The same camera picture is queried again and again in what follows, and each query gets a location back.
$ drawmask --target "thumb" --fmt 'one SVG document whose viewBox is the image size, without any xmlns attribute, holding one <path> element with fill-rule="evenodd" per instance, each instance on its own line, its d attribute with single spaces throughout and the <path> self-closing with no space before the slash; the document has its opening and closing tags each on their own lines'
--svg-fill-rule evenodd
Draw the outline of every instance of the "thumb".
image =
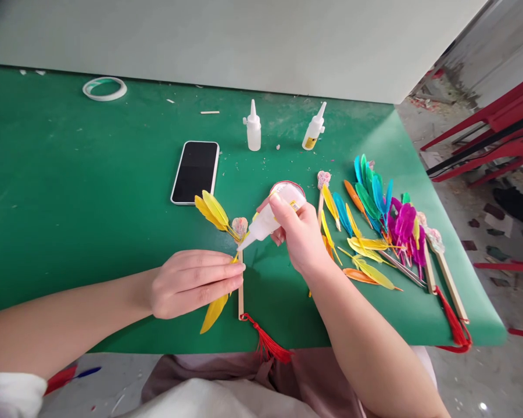
<svg viewBox="0 0 523 418">
<path fill-rule="evenodd" d="M 273 193 L 269 197 L 269 205 L 275 219 L 285 231 L 290 230 L 290 228 L 296 227 L 300 223 L 300 219 L 296 215 L 295 210 L 279 195 L 279 193 Z"/>
</svg>

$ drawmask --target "white sleeve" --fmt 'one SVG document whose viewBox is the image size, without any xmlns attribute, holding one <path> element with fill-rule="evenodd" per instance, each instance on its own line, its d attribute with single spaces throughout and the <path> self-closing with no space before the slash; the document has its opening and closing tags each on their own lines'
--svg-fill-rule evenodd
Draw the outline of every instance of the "white sleeve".
<svg viewBox="0 0 523 418">
<path fill-rule="evenodd" d="M 0 373 L 0 418 L 37 417 L 46 387 L 34 374 Z"/>
</svg>

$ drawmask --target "wooden stick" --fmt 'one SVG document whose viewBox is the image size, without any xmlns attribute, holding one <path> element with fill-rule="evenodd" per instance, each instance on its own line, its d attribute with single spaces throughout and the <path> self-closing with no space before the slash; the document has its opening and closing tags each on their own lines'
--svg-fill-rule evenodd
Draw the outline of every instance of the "wooden stick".
<svg viewBox="0 0 523 418">
<path fill-rule="evenodd" d="M 244 251 L 238 252 L 238 260 L 244 262 Z M 244 315 L 244 283 L 238 288 L 238 319 L 242 320 Z"/>
<path fill-rule="evenodd" d="M 320 201 L 318 202 L 318 224 L 321 229 L 321 211 L 324 209 L 324 194 L 320 190 Z"/>
<path fill-rule="evenodd" d="M 443 253 L 435 249 L 434 246 L 432 246 L 432 250 L 436 253 L 438 261 L 440 262 L 440 268 L 442 269 L 443 276 L 446 279 L 447 288 L 449 289 L 449 293 L 452 296 L 453 303 L 455 303 L 455 309 L 457 310 L 459 319 L 461 319 L 464 323 L 470 323 L 465 308 L 463 307 L 463 302 L 461 302 L 461 298 L 459 297 L 459 292 L 457 291 L 455 282 L 453 281 L 452 274 L 449 271 L 449 267 L 447 266 L 446 258 L 443 256 Z"/>
<path fill-rule="evenodd" d="M 430 260 L 430 253 L 428 252 L 428 244 L 424 242 L 424 257 L 426 258 L 426 281 L 428 283 L 428 291 L 436 294 L 436 277 L 434 277 L 434 269 L 432 268 L 432 260 Z"/>
</svg>

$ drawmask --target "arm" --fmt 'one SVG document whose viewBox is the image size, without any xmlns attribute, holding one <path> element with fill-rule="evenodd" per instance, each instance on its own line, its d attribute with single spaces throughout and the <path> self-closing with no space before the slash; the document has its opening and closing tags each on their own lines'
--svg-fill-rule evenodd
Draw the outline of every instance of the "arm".
<svg viewBox="0 0 523 418">
<path fill-rule="evenodd" d="M 231 261 L 213 251 L 181 251 L 160 268 L 0 311 L 0 372 L 48 379 L 140 319 L 170 319 L 206 305 L 242 284 L 245 266 Z"/>
<path fill-rule="evenodd" d="M 278 194 L 269 198 L 286 239 L 293 266 L 310 287 L 335 357 L 369 417 L 449 417 L 430 376 L 413 350 L 362 296 L 327 254 L 316 211 L 302 207 L 298 216 Z"/>
</svg>

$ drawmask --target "white tape roll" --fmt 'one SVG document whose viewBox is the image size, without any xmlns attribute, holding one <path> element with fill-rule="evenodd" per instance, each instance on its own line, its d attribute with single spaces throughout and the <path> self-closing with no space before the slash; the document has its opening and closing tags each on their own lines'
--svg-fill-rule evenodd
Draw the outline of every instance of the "white tape roll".
<svg viewBox="0 0 523 418">
<path fill-rule="evenodd" d="M 104 84 L 108 82 L 118 83 L 120 85 L 120 89 L 118 89 L 116 92 L 110 95 L 105 96 L 95 96 L 91 94 L 91 90 L 93 90 L 99 84 Z M 120 99 L 122 96 L 126 94 L 127 91 L 128 88 L 126 87 L 126 84 L 124 84 L 124 81 L 116 77 L 99 77 L 94 80 L 88 81 L 83 86 L 83 94 L 92 100 L 96 100 L 97 102 L 111 102 L 112 100 Z"/>
</svg>

